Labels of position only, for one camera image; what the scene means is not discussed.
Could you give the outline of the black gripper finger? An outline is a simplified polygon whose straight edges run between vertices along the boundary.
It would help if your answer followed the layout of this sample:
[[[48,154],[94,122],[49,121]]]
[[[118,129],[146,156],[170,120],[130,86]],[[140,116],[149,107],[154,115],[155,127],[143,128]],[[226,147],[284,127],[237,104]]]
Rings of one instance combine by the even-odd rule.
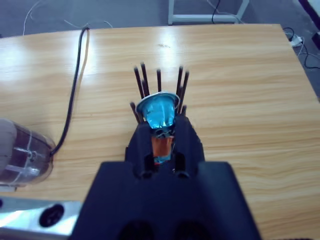
[[[173,148],[174,170],[188,177],[198,173],[198,165],[205,161],[203,144],[188,117],[178,115],[175,118]]]
[[[124,161],[132,165],[135,177],[152,177],[154,173],[154,155],[151,128],[147,122],[137,125],[125,149]]]

